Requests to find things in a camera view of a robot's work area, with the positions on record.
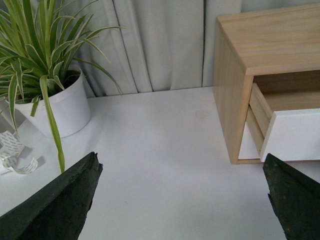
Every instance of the drawer front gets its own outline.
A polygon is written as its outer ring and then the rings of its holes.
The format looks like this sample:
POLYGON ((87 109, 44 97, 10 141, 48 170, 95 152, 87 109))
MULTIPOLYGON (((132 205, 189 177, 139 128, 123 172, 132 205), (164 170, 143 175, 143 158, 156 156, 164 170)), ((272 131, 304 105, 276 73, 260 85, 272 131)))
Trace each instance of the drawer front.
POLYGON ((302 81, 303 74, 288 74, 288 89, 274 76, 252 85, 246 122, 262 162, 268 153, 285 161, 320 160, 320 88, 313 75, 305 75, 302 81), (272 81, 274 88, 267 85, 272 81))
POLYGON ((320 108, 273 112, 261 152, 284 161, 320 160, 320 108))

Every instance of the white pot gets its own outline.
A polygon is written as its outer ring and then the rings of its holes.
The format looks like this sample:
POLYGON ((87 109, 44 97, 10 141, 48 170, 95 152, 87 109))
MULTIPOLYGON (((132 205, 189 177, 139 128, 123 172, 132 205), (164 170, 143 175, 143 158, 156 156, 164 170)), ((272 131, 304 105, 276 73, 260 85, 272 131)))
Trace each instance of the white pot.
MULTIPOLYGON (((81 130, 90 120, 91 112, 86 97, 82 71, 78 80, 65 90, 49 97, 52 112, 60 137, 72 135, 81 130)), ((41 100, 35 112, 30 116, 33 103, 16 104, 19 110, 43 135, 52 138, 45 103, 41 100)))

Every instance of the curtain fold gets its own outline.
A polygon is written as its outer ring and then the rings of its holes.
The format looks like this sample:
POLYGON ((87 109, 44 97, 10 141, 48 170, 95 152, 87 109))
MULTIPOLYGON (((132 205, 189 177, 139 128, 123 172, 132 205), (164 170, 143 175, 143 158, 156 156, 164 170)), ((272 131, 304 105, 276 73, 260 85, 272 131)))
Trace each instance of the curtain fold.
MULTIPOLYGON (((30 0, 34 6, 39 0, 30 0)), ((64 8, 77 12, 90 0, 64 8)), ((320 0, 99 0, 81 13, 102 31, 94 43, 108 57, 84 45, 79 57, 96 62, 115 78, 124 94, 213 85, 216 17, 225 14, 318 3, 320 0)), ((118 95, 113 82, 91 65, 79 63, 88 97, 118 95)))

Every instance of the open drawer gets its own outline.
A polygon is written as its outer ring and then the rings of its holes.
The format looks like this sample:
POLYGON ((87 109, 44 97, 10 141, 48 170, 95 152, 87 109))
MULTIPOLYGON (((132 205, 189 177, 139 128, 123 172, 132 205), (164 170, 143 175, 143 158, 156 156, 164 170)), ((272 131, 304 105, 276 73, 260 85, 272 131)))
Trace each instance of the open drawer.
POLYGON ((247 125, 260 160, 320 159, 320 70, 255 76, 247 125))

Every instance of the wooden panel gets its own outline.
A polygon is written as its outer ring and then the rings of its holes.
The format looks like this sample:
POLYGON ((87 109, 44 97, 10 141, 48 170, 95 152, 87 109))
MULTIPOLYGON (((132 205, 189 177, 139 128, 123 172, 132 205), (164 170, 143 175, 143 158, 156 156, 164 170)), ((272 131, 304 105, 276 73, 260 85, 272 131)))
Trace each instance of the wooden panel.
POLYGON ((246 75, 320 69, 320 3, 219 16, 246 75))
POLYGON ((272 110, 256 83, 252 84, 250 107, 265 137, 272 117, 272 110))
POLYGON ((255 115, 250 106, 248 108, 248 113, 246 116, 246 123, 249 127, 252 139, 255 143, 256 150, 260 154, 262 145, 264 144, 265 136, 262 134, 257 119, 255 118, 255 115))
POLYGON ((282 92, 264 97, 273 112, 320 108, 320 91, 282 92))
POLYGON ((320 70, 255 76, 272 111, 320 108, 320 70))
POLYGON ((320 70, 254 76, 263 94, 320 90, 320 70))
POLYGON ((239 159, 237 164, 261 164, 260 159, 239 159))
POLYGON ((230 161, 241 147, 253 76, 245 76, 221 28, 216 28, 213 91, 230 161))

